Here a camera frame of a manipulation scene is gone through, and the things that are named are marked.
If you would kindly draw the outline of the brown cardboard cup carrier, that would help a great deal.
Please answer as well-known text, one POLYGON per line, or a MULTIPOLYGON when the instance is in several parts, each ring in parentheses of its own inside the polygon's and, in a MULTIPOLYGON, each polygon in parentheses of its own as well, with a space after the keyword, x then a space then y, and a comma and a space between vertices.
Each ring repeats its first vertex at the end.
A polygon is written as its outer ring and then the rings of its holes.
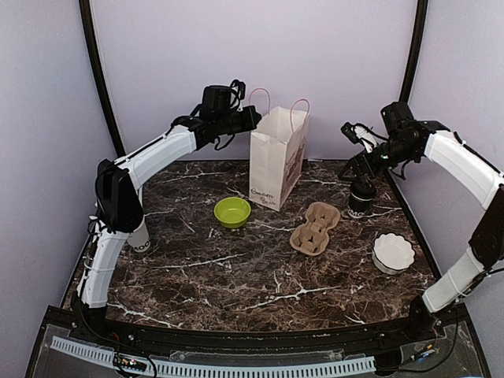
POLYGON ((328 232, 336 227, 340 211, 325 202, 313 202, 306 213, 306 222, 298 226, 289 239, 291 246, 308 256, 322 254, 330 240, 328 232))

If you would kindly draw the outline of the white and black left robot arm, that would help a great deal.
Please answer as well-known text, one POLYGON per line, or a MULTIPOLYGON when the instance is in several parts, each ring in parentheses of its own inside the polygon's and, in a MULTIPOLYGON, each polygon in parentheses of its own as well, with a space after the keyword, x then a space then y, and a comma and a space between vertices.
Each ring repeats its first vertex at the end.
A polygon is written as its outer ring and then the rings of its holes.
POLYGON ((123 245, 145 224, 142 186, 179 158, 216 142, 222 135, 251 132, 260 120, 261 114, 254 106, 213 120, 180 116, 168 131, 138 150, 115 161, 100 162, 94 185, 98 206, 93 230, 96 248, 91 262, 84 265, 77 288, 79 305, 85 310, 106 308, 110 281, 123 245))

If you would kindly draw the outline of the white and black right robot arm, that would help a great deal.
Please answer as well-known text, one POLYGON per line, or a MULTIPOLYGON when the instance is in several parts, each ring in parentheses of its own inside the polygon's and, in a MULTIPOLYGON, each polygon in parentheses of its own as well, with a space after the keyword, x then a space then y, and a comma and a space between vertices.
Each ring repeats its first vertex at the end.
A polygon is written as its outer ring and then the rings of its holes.
POLYGON ((402 335, 417 342, 432 329, 429 314, 467 296, 503 259, 503 172, 478 154, 455 131, 437 120, 418 120, 405 102, 380 111, 387 134, 362 123, 346 122, 341 132, 363 151, 351 157, 339 178, 370 185, 372 179, 399 165, 426 159, 449 174, 479 204, 482 217, 463 255, 420 297, 420 308, 402 324, 402 335))

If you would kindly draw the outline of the white paper cup holding straws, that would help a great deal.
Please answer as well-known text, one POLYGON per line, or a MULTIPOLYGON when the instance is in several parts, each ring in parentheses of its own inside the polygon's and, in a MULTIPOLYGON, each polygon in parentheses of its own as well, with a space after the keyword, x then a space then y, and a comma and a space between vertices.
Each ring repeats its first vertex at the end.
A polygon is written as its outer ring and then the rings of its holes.
POLYGON ((144 253, 150 248, 150 236, 145 221, 129 235, 127 243, 136 253, 144 253))

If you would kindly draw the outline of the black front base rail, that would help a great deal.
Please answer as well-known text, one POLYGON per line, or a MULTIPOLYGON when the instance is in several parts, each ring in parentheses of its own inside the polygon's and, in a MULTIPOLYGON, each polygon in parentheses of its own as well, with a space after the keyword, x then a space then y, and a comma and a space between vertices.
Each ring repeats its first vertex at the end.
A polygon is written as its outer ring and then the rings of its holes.
POLYGON ((352 377, 488 377, 491 372, 464 306, 445 313, 417 340, 405 337, 406 321, 305 332, 197 332, 124 323, 103 312, 88 322, 79 313, 49 307, 27 368, 29 377, 126 377, 112 369, 50 349, 54 336, 110 348, 120 354, 168 358, 197 354, 314 354, 334 361, 375 358, 376 371, 352 377))

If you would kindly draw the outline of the black frame post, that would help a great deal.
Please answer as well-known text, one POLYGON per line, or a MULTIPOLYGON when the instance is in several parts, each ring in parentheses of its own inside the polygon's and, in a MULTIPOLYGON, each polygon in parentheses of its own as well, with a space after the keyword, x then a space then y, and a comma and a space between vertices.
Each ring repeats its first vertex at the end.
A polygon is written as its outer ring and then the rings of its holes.
POLYGON ((428 0, 417 0, 409 54, 399 95, 400 102, 408 102, 410 100, 410 95, 413 90, 413 83, 417 72, 417 64, 421 52, 421 44, 424 36, 424 27, 427 20, 427 13, 428 0))
POLYGON ((95 33, 91 2, 89 0, 79 0, 79 8, 84 38, 87 46, 87 53, 91 65, 91 71, 94 77, 94 85, 96 87, 98 99, 102 107, 102 113, 106 121, 107 131, 113 144, 113 149, 116 156, 122 157, 126 154, 126 151, 113 112, 113 106, 109 96, 106 78, 98 50, 98 40, 95 33))

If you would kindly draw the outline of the black plastic cup lid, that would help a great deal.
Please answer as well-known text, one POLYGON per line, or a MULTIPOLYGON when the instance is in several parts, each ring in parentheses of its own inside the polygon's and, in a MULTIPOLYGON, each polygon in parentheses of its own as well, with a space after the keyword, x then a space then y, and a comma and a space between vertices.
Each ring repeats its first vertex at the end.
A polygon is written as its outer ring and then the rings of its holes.
POLYGON ((376 187, 373 183, 353 182, 350 185, 350 193, 362 201, 372 200, 376 196, 376 187))

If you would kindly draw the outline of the white scalloped ceramic bowl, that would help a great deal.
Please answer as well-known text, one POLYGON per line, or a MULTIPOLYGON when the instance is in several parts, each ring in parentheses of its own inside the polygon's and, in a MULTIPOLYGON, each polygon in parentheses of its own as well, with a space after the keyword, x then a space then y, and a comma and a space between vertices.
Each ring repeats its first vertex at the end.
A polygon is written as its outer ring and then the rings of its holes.
POLYGON ((382 234, 373 242, 372 260, 381 272, 397 275, 414 263, 415 251, 403 236, 382 234))

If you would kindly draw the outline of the black right frame post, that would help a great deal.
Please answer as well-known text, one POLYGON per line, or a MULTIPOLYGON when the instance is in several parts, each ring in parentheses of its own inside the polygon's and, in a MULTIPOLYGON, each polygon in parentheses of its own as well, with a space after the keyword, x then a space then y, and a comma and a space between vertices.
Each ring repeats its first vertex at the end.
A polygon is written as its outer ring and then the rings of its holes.
POLYGON ((409 54, 399 95, 400 102, 408 102, 410 100, 410 95, 413 90, 413 83, 417 72, 417 64, 421 52, 421 44, 424 36, 424 27, 427 20, 427 13, 428 0, 417 0, 409 54))

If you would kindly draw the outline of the black paper coffee cup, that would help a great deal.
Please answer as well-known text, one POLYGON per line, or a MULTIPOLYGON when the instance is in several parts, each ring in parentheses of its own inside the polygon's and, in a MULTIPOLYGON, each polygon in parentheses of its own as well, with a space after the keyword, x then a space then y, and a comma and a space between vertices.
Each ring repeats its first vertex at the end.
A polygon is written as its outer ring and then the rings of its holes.
POLYGON ((368 215, 374 198, 375 195, 359 195, 351 192, 347 206, 348 215, 355 219, 368 215))

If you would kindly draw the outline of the lime green plastic bowl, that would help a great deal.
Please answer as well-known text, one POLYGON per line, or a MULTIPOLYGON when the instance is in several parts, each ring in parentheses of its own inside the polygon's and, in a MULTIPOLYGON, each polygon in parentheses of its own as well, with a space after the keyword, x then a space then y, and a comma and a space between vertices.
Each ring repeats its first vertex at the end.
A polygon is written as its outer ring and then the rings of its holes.
POLYGON ((214 206, 214 216, 225 228, 240 228, 247 221, 251 213, 248 201, 237 198, 223 198, 214 206))

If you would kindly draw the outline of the black left frame post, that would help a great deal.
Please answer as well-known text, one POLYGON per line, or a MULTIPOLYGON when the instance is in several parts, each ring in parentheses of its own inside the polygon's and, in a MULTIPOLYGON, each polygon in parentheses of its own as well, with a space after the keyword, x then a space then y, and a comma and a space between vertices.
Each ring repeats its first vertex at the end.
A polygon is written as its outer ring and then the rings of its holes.
POLYGON ((106 78, 98 50, 98 40, 95 33, 91 2, 89 0, 79 0, 79 8, 84 38, 87 46, 87 53, 91 65, 91 71, 94 77, 94 85, 96 87, 98 99, 102 107, 102 113, 106 121, 107 131, 113 144, 113 149, 116 156, 122 157, 126 154, 126 151, 113 112, 113 106, 109 96, 106 78))

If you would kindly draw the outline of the white paper takeout bag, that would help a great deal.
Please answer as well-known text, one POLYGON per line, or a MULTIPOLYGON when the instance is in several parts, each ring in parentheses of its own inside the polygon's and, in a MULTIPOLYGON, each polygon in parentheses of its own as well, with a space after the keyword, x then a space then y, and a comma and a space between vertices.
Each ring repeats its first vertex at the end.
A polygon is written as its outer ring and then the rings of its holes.
POLYGON ((249 199, 279 211, 302 173, 310 103, 268 106, 250 137, 249 199))

